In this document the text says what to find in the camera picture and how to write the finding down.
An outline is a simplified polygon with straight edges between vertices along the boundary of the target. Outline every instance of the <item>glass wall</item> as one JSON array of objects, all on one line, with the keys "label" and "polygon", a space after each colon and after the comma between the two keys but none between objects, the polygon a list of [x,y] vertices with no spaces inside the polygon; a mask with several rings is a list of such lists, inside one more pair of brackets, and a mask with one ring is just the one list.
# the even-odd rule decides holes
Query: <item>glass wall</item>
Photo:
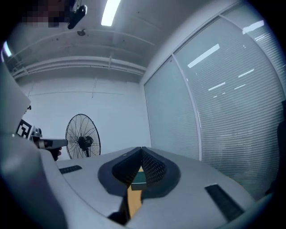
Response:
[{"label": "glass wall", "polygon": [[198,159],[198,133],[189,92],[170,58],[146,83],[152,147]]},{"label": "glass wall", "polygon": [[[283,120],[281,101],[285,100],[286,88],[284,56],[271,30],[263,18],[243,4],[222,17],[218,15],[174,57],[178,67],[173,64],[173,68],[181,72],[167,70],[169,61],[145,85],[152,146],[163,149],[168,144],[164,150],[176,153],[169,150],[172,144],[184,145],[182,155],[197,155],[198,148],[193,147],[198,144],[194,142],[198,139],[198,123],[194,120],[197,112],[202,160],[260,199],[278,170],[276,132]],[[164,94],[158,100],[156,93],[161,91]],[[187,101],[190,95],[195,110],[190,102],[177,105],[180,97]],[[163,121],[168,110],[174,111],[169,101],[176,104],[170,120],[184,127],[174,131],[177,138],[172,143],[169,136],[173,129]],[[159,112],[162,104],[165,110]],[[186,110],[194,113],[188,113],[189,120],[182,118]],[[160,138],[162,133],[168,138]]]}]

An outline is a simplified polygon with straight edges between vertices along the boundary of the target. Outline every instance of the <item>metal bracket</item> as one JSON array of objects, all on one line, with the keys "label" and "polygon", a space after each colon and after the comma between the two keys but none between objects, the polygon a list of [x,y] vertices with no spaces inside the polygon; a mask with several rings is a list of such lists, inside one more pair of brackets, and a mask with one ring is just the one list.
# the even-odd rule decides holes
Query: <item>metal bracket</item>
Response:
[{"label": "metal bracket", "polygon": [[33,81],[32,82],[32,86],[31,86],[31,89],[30,89],[30,91],[29,91],[29,93],[28,93],[28,98],[29,98],[29,95],[30,95],[30,92],[33,90],[33,88],[34,88],[34,84],[35,84],[35,82]]},{"label": "metal bracket", "polygon": [[108,69],[110,69],[110,66],[111,66],[111,55],[109,56]]},{"label": "metal bracket", "polygon": [[94,83],[93,83],[93,92],[94,92],[94,89],[95,89],[96,85],[97,85],[97,78],[95,77],[94,78]]}]

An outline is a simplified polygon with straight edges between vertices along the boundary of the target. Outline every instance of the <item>ceiling light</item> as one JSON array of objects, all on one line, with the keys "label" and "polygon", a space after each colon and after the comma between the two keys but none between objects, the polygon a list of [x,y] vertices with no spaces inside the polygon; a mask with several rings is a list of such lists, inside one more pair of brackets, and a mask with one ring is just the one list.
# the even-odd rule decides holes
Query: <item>ceiling light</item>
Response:
[{"label": "ceiling light", "polygon": [[191,68],[191,67],[195,66],[197,63],[201,62],[203,59],[207,58],[210,54],[214,53],[218,49],[219,49],[219,44],[216,44],[215,46],[210,48],[208,51],[201,54],[198,58],[193,60],[191,63],[189,63],[188,67]]},{"label": "ceiling light", "polygon": [[246,34],[246,33],[250,32],[250,31],[254,31],[257,28],[262,27],[262,26],[264,26],[264,21],[263,20],[255,22],[255,23],[251,24],[250,26],[244,27],[242,29],[242,34]]},{"label": "ceiling light", "polygon": [[12,56],[12,53],[11,53],[9,47],[8,47],[7,41],[4,42],[3,48],[4,48],[4,52],[6,53],[6,55],[7,55],[8,57]]},{"label": "ceiling light", "polygon": [[246,84],[243,84],[243,85],[241,85],[241,86],[239,86],[239,87],[237,87],[237,88],[234,88],[234,90],[235,89],[238,89],[238,88],[241,88],[241,87],[243,87],[243,86],[245,86]]},{"label": "ceiling light", "polygon": [[242,76],[245,76],[246,74],[249,74],[249,73],[251,73],[251,72],[253,72],[253,71],[254,71],[254,69],[251,69],[250,71],[245,72],[245,73],[239,75],[238,78],[240,78],[240,77],[242,77]]},{"label": "ceiling light", "polygon": [[225,85],[225,82],[223,82],[222,84],[219,84],[219,85],[216,85],[216,86],[210,88],[209,91],[211,91],[211,90],[213,90],[213,89],[215,89],[215,88],[218,88],[218,87],[220,87],[220,86],[222,86],[222,85]]},{"label": "ceiling light", "polygon": [[107,3],[105,5],[105,9],[103,12],[101,25],[105,26],[111,26],[115,13],[117,11],[117,8],[119,6],[120,0],[107,0]]}]

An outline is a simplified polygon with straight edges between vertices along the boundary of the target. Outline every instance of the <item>standing fan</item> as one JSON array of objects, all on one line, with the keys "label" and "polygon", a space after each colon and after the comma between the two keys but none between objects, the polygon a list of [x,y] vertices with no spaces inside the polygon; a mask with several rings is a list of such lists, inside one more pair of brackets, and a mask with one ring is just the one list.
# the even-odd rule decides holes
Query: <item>standing fan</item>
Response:
[{"label": "standing fan", "polygon": [[100,155],[100,139],[93,121],[77,114],[67,125],[67,152],[71,159]]}]

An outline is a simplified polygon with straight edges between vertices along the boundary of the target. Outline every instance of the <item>black strip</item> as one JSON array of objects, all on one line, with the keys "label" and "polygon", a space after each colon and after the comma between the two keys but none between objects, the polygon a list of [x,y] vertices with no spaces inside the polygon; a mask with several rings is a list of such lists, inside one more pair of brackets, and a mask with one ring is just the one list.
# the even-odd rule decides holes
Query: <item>black strip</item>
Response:
[{"label": "black strip", "polygon": [[68,174],[68,173],[81,170],[81,169],[82,167],[80,167],[79,165],[74,165],[74,166],[59,169],[59,171],[61,172],[61,174]]},{"label": "black strip", "polygon": [[217,184],[205,187],[228,222],[244,213],[242,208]]}]

